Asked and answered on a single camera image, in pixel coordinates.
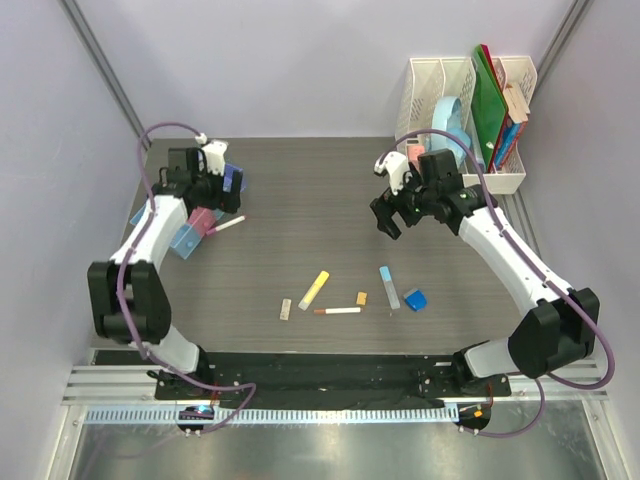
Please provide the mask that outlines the small orange eraser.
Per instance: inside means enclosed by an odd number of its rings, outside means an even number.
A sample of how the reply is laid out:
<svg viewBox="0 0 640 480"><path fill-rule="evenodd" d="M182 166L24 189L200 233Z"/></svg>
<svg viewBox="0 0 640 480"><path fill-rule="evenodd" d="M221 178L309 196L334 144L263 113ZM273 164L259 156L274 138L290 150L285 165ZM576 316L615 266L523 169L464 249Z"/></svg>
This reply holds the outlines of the small orange eraser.
<svg viewBox="0 0 640 480"><path fill-rule="evenodd" d="M367 293L366 292L359 292L357 294L357 298L356 298L356 304L359 306L365 306L367 303Z"/></svg>

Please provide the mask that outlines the green folder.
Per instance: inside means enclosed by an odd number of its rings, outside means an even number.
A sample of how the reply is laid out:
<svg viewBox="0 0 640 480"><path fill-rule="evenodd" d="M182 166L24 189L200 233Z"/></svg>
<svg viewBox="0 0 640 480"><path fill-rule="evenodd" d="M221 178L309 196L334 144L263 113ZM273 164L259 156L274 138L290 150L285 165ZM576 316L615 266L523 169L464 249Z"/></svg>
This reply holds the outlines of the green folder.
<svg viewBox="0 0 640 480"><path fill-rule="evenodd" d="M493 143L497 133L497 125L492 116L494 112L495 85L490 68L487 66L486 57L477 45L471 56L474 66L476 81L471 100L471 112L473 115L479 146L484 158L485 170L490 170L490 162L493 153Z"/></svg>

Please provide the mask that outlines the blue capped highlighter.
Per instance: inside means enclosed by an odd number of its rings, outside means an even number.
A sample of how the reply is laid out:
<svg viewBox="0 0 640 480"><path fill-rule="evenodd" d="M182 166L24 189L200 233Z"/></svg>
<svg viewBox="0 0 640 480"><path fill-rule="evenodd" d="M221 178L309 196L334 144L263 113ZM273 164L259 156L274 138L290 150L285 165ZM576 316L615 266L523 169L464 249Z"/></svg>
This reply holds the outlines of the blue capped highlighter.
<svg viewBox="0 0 640 480"><path fill-rule="evenodd" d="M400 301L397 295L397 291L395 285L393 283L392 275L388 266L381 266L379 268L379 273L381 276L381 280L383 282L383 286L385 292L387 294L387 298L389 301L390 308L392 310L397 310L400 308Z"/></svg>

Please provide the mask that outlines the pink cube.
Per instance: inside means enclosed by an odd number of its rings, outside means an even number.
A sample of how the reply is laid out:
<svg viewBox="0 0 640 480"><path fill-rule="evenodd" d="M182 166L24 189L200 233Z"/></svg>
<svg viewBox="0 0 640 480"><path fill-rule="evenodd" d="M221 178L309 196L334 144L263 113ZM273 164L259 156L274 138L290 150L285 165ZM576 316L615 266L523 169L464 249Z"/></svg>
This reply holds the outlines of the pink cube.
<svg viewBox="0 0 640 480"><path fill-rule="evenodd" d="M411 163L418 164L419 157L425 153L425 147L420 144L410 144L406 147L406 154Z"/></svg>

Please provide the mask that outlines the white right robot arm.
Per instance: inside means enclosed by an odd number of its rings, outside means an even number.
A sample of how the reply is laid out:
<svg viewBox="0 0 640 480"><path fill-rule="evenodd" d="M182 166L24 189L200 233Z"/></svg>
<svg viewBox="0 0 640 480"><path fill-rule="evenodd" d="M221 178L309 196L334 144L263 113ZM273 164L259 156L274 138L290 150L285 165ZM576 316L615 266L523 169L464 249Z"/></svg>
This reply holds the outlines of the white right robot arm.
<svg viewBox="0 0 640 480"><path fill-rule="evenodd" d="M593 352L595 334L587 323L598 318L595 293L576 290L555 275L481 185L465 186L450 150L422 154L417 163L393 151L376 161L374 172L389 180L370 204L381 232L399 238L395 215L408 227L424 217L435 218L480 255L522 316L509 337L455 353L451 380L457 391L475 394L488 377L499 374L519 372L535 379Z"/></svg>

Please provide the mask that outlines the red folder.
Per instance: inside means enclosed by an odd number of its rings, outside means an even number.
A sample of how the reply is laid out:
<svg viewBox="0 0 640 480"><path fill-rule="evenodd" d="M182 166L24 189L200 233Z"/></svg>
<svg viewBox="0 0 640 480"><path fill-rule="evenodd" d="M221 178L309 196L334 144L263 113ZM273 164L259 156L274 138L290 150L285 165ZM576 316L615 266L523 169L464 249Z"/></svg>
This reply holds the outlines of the red folder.
<svg viewBox="0 0 640 480"><path fill-rule="evenodd" d="M504 71L504 67L500 63L500 60L497 57L494 57L489 47L486 44L481 45L482 51L486 57L487 66L491 70L491 74L493 76L493 83L495 85L495 93L494 93L494 112L492 116L495 119L495 124L497 125L497 133L495 134L495 141L493 143L493 153L490 162L490 170L494 171L496 169L496 161L498 159L498 153L500 148L503 145L503 135L505 128L507 126L508 121L508 113L509 107L505 100L505 96L503 90L506 86L506 73Z"/></svg>

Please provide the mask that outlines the white pink-tipped pen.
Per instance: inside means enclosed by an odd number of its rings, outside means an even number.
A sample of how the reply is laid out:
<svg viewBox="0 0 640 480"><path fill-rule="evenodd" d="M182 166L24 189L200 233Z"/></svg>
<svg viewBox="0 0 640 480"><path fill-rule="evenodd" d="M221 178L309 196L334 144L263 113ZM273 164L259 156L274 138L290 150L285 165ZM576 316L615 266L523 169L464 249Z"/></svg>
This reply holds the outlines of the white pink-tipped pen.
<svg viewBox="0 0 640 480"><path fill-rule="evenodd" d="M246 220L246 216L245 215L241 215L238 217L235 217L233 219L230 219L226 222L220 223L220 224L216 224L215 226L213 226L211 229L206 231L206 236L211 236L214 235L222 230L225 230L227 228L233 227L243 221Z"/></svg>

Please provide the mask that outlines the books in organizer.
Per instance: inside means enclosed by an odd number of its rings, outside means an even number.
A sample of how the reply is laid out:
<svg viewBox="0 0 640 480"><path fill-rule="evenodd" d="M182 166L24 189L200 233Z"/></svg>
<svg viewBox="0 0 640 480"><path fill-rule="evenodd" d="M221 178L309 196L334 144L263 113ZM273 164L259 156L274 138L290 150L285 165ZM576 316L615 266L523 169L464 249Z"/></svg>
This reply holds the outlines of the books in organizer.
<svg viewBox="0 0 640 480"><path fill-rule="evenodd" d="M509 83L503 91L507 103L507 123L503 130L500 146L494 159L496 170L501 170L516 146L519 135L527 126L530 109L524 93L518 84Z"/></svg>

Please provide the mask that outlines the white mesh file organizer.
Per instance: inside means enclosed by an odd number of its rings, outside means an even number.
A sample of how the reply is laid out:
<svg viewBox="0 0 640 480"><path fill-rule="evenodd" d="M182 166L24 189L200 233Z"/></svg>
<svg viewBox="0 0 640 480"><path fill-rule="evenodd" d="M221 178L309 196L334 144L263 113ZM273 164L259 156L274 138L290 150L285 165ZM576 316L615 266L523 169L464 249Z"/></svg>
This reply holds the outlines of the white mesh file organizer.
<svg viewBox="0 0 640 480"><path fill-rule="evenodd" d="M526 100L532 98L538 74L529 56L498 56L493 59L493 65L501 86L517 84ZM468 135L476 138L471 113L475 81L475 68L469 57L411 58L406 68L395 137L429 128L437 101L443 96L455 96L461 101L462 126ZM493 195L515 194L525 177L517 149L512 150L501 170L484 175Z"/></svg>

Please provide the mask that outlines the blue pencil sharpener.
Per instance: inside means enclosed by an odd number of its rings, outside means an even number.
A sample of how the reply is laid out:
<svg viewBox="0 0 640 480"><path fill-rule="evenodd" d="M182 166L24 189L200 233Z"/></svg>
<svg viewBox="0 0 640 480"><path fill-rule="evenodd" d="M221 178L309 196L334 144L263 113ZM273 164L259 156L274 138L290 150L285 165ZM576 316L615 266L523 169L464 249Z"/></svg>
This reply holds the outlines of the blue pencil sharpener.
<svg viewBox="0 0 640 480"><path fill-rule="evenodd" d="M413 312L419 312L426 308L428 300L424 293L417 288L411 289L403 294L403 300L407 307Z"/></svg>

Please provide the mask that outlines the blue pink drawer organizer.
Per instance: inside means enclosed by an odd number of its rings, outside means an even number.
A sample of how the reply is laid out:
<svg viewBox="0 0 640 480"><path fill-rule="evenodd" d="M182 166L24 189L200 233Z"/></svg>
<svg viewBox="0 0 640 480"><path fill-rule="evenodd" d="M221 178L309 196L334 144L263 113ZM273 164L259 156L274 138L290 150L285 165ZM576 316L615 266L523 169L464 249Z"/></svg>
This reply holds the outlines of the blue pink drawer organizer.
<svg viewBox="0 0 640 480"><path fill-rule="evenodd" d="M243 169L237 167L233 164L227 163L224 170L224 176L229 175L232 170L241 170ZM242 191L246 188L246 180L244 180L243 173L243 182L242 182ZM141 207L138 212L129 220L130 225L136 226L140 219L143 217L145 207ZM210 210L203 207L198 207L191 213L189 219L185 224L183 224L173 237L170 243L170 249L179 257L186 260L188 257L196 250L202 240L204 238L209 237L206 236L206 231L211 229L216 224L220 224L230 220L231 218L227 218L226 214L221 210Z"/></svg>

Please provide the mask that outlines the yellow highlighter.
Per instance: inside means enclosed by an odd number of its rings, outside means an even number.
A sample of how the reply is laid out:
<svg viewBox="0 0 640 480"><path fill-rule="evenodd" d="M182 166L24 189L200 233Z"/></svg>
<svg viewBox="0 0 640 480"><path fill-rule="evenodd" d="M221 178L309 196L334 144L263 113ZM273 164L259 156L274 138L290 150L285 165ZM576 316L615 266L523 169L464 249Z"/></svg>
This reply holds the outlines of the yellow highlighter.
<svg viewBox="0 0 640 480"><path fill-rule="evenodd" d="M298 308L306 311L315 297L318 295L320 290L323 288L327 280L329 279L330 274L327 271L321 271L315 280L312 282L309 289L303 295L302 299L298 303Z"/></svg>

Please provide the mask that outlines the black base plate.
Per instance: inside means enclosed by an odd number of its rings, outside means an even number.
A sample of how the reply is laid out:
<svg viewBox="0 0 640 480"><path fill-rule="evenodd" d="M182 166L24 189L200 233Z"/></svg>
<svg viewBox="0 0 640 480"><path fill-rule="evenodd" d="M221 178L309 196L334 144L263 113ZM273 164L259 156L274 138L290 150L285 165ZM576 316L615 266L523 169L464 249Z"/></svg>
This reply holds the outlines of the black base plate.
<svg viewBox="0 0 640 480"><path fill-rule="evenodd" d="M508 397L505 375L474 380L449 355L200 351L188 376L217 387L254 383L252 408L409 408L454 397Z"/></svg>

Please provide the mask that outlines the white brown-capped pen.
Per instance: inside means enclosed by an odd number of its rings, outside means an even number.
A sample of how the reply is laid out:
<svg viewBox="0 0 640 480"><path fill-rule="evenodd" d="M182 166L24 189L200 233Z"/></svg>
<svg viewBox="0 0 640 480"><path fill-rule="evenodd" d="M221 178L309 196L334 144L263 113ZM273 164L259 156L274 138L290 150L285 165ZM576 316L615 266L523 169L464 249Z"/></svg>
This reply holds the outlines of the white brown-capped pen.
<svg viewBox="0 0 640 480"><path fill-rule="evenodd" d="M362 312L362 307L340 307L340 308L324 308L314 309L315 315L345 315L358 314Z"/></svg>

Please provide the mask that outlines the light blue headphones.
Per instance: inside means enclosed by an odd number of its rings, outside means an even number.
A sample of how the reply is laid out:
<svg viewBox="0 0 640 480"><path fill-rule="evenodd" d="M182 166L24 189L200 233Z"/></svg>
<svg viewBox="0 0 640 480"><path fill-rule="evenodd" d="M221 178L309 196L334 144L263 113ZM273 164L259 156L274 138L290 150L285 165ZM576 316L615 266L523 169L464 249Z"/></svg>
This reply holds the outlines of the light blue headphones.
<svg viewBox="0 0 640 480"><path fill-rule="evenodd" d="M455 136L467 149L471 147L471 139L462 126L462 103L458 97L443 96L435 105L431 128L441 130ZM430 151L449 149L460 169L466 160L466 151L455 140L440 134L430 135Z"/></svg>

